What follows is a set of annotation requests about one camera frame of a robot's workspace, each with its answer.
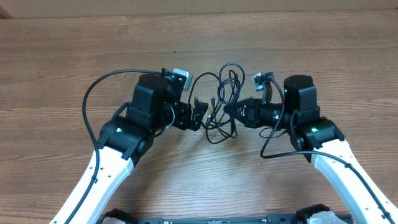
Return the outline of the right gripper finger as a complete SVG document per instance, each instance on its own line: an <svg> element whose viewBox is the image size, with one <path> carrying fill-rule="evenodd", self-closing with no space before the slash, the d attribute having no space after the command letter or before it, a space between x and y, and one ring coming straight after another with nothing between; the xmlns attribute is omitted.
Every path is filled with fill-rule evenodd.
<svg viewBox="0 0 398 224"><path fill-rule="evenodd" d="M247 98L245 100L237 101L235 103L230 103L224 106L223 110L225 113L229 115L246 116L251 103L252 103L252 98Z"/></svg>
<svg viewBox="0 0 398 224"><path fill-rule="evenodd" d="M230 115L231 115L234 119L236 119L236 120L238 120L240 123L242 123L244 126L247 126L247 125L248 125L248 118L247 118L246 112L245 112L244 110L240 110L240 111L236 110L236 111L233 111L233 112L230 113Z"/></svg>

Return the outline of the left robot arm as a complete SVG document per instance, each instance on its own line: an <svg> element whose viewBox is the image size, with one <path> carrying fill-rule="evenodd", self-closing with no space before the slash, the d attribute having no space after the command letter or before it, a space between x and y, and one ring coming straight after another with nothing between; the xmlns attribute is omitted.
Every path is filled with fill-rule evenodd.
<svg viewBox="0 0 398 224"><path fill-rule="evenodd" d="M191 82L192 74L177 68L140 71L132 100L121 105L101 128L88 167L52 223L96 223L155 137L170 126L200 129L208 104L180 100Z"/></svg>

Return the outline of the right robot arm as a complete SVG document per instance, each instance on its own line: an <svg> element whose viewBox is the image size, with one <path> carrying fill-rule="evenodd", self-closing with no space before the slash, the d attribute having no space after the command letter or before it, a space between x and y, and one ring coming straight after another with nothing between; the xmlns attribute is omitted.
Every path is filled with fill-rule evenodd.
<svg viewBox="0 0 398 224"><path fill-rule="evenodd" d="M293 155L306 160L329 181L356 223L397 223L397 207L380 191L355 158L337 125L320 115L312 77L293 75L278 86L281 102L272 103L272 72L252 77L262 98L230 103L224 111L247 128L284 129Z"/></svg>

